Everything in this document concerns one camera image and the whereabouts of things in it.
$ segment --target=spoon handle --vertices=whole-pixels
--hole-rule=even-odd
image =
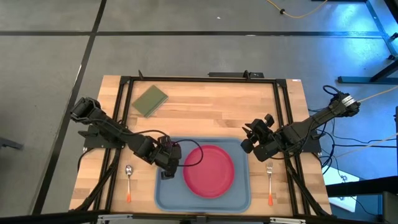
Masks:
[[[130,176],[127,180],[127,203],[131,202],[131,194],[130,194]]]

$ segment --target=orange handle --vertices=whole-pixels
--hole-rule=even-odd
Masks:
[[[269,195],[268,195],[268,205],[269,206],[272,206],[274,203],[272,202],[272,194],[271,193],[269,193]]]

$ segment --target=spoon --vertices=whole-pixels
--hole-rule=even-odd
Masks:
[[[132,174],[132,167],[130,165],[126,166],[126,174],[128,177],[128,181],[127,181],[127,202],[130,203],[131,202],[131,194],[130,194],[130,176]]]

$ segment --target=fork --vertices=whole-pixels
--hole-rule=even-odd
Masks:
[[[274,203],[272,202],[272,192],[271,192],[271,174],[272,174],[272,162],[267,164],[267,174],[269,180],[269,195],[268,195],[268,205],[272,206]]]

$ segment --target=yellow cable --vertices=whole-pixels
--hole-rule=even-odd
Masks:
[[[359,149],[354,149],[354,150],[352,150],[352,151],[345,152],[345,153],[343,153],[343,154],[341,154],[341,155],[339,155],[339,156],[336,156],[335,158],[339,158],[339,157],[345,156],[345,155],[347,155],[347,154],[350,154],[350,153],[353,153],[353,152],[356,152],[356,151],[360,151],[360,150],[366,149],[367,147],[375,146],[375,145],[380,144],[380,143],[382,143],[382,142],[385,142],[385,141],[387,141],[388,139],[393,138],[393,137],[395,137],[395,136],[398,136],[398,133],[395,133],[395,134],[393,134],[392,136],[389,136],[388,138],[385,138],[385,139],[383,139],[383,140],[381,140],[381,141],[377,141],[377,142],[375,142],[375,143],[373,143],[373,144],[369,144],[369,145],[363,146],[363,147],[361,147],[361,148],[359,148]]]
[[[289,15],[288,13],[286,13],[286,11],[284,11],[283,12],[283,14],[285,14],[286,16],[289,16],[290,18],[293,18],[293,19],[301,19],[301,18],[304,18],[304,17],[306,17],[306,16],[308,16],[308,15],[311,15],[311,14],[313,14],[314,12],[316,12],[319,8],[321,8],[326,2],[327,2],[328,0],[325,0],[323,3],[321,3],[318,7],[316,7],[314,10],[312,10],[311,12],[309,12],[309,13],[307,13],[307,14],[304,14],[304,15],[302,15],[302,16],[292,16],[292,15]],[[269,3],[271,3],[275,8],[277,8],[279,11],[281,11],[282,9],[281,8],[279,8],[275,3],[273,3],[271,0],[267,0],[267,2],[269,2]]]
[[[362,102],[362,101],[365,101],[365,100],[368,100],[368,99],[370,99],[370,98],[372,98],[372,97],[375,97],[375,96],[378,96],[378,95],[381,95],[381,94],[384,94],[384,93],[388,93],[388,92],[390,92],[391,90],[395,90],[396,88],[398,88],[398,86],[392,87],[392,88],[389,89],[389,90],[382,91],[382,92],[377,93],[377,94],[375,94],[375,95],[368,96],[368,97],[366,97],[365,99],[359,100],[358,103],[360,103],[360,102]]]

